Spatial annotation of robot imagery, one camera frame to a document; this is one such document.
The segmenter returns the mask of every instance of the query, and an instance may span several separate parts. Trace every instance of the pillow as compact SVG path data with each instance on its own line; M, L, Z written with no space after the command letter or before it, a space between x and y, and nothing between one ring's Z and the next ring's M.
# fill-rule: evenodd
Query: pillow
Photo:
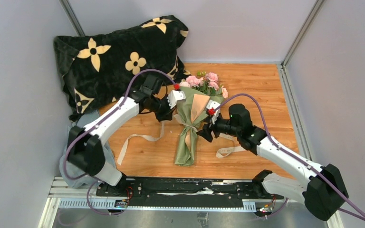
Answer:
M161 70L177 82L189 76L177 56L187 34L188 28L170 15L105 35L55 37L61 87L74 113L70 119L75 121L81 114L119 99L141 70ZM133 86L139 87L144 79L144 74L139 76Z

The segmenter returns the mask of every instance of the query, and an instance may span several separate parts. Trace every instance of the pink flower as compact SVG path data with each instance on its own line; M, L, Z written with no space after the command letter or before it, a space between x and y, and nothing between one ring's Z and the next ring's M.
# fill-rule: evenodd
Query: pink flower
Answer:
M218 82L219 80L218 75L212 72L207 73L205 77L211 82Z
M219 85L217 82L214 82L214 81L210 81L209 82L209 87L210 88L214 88L215 90L218 90L219 89Z
M191 88L190 84L188 82L180 82L180 87L188 87L188 88Z
M199 86L201 83L201 80L194 75L188 76L186 81L190 84L190 86Z
M221 88L221 94L225 99L229 96L229 94L227 93L227 89L225 87Z

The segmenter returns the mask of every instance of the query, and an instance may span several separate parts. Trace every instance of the white ribbon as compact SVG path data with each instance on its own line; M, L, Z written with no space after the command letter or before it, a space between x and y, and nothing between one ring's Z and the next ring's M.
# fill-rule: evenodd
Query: white ribbon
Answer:
M194 126L191 126L191 125L188 125L188 124L184 123L181 120L181 117L178 114L174 115L173 118L179 124L182 124L185 127L191 127L195 132L198 132L198 129L196 129ZM161 139L164 136L164 121L162 121L162 129L160 130L160 135L159 135L158 138L155 138L155 137L150 136L150 135L145 135L145 134L132 134L132 135L128 136L128 138L125 140L124 145L122 146L121 152L120 152L120 154L118 156L118 159L117 159L118 165L121 165L122 164L122 160L125 157L126 149L128 149L128 142L129 142L129 140L131 138L137 137L137 136L142 137L142 138L146 139L147 141L151 141L151 142L155 142L155 141ZM232 136L230 136L228 134L220 133L219 136L222 137L222 138L231 140L233 142L233 145L236 142L235 138L233 138ZM216 152L216 157L217 158L225 158L225 157L229 156L231 153L241 152L241 151L246 151L246 150L244 148L242 148L241 146L233 146L233 147L220 148Z
M164 136L164 121L162 121L162 129L160 130L160 135L159 135L158 138L155 138L155 137L150 136L150 135L145 135L145 134L132 134L132 135L128 136L128 138L125 140L125 143L122 146L121 152L118 156L118 159L117 159L118 165L122 164L122 160L125 157L126 149L128 148L128 141L131 138L136 137L136 136L142 137L142 138L146 139L147 141L151 141L151 142L155 142L155 141L161 139Z

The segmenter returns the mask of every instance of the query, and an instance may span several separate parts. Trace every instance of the wooden tabletop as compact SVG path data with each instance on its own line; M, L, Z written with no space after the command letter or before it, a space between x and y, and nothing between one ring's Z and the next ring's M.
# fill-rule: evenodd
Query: wooden tabletop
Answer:
M221 83L227 88L229 96L237 93L248 93L259 102L271 134L298 152L293 127L288 114L285 97L282 91L278 70L273 64L208 64L187 63L186 69L196 74L197 71L214 72ZM228 107L234 103L242 103L250 111L253 123L262 127L258 109L247 97L238 97L222 107L223 116L228 116ZM103 114L115 103L100 109ZM125 139L131 134L147 134L159 136L161 124L154 114L138 115L109 139L111 149L118 158ZM267 169L291 177L279 166L254 155L251 152L237 152L225 158L217 158L216 151L223 147L232 147L233 142L218 138L212 143L199 137L195 163L191 167L174 165L174 155L178 136L183 127L175 120L165 123L164 137L156 142L149 142L140 137L130 140L128 150L117 168L130 176L161 176L161 177L190 177L190 178L221 178L221 179L252 179L260 171Z

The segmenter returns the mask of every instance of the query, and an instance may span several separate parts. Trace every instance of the gray floor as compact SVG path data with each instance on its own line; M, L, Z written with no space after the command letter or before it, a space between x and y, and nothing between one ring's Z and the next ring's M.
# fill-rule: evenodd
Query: gray floor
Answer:
M253 213L130 210L119 216L102 216L88 209L62 209L61 221L69 224L89 213L72 227L78 228L327 228L304 205L289 203L275 217L251 221ZM61 228L57 222L54 228Z

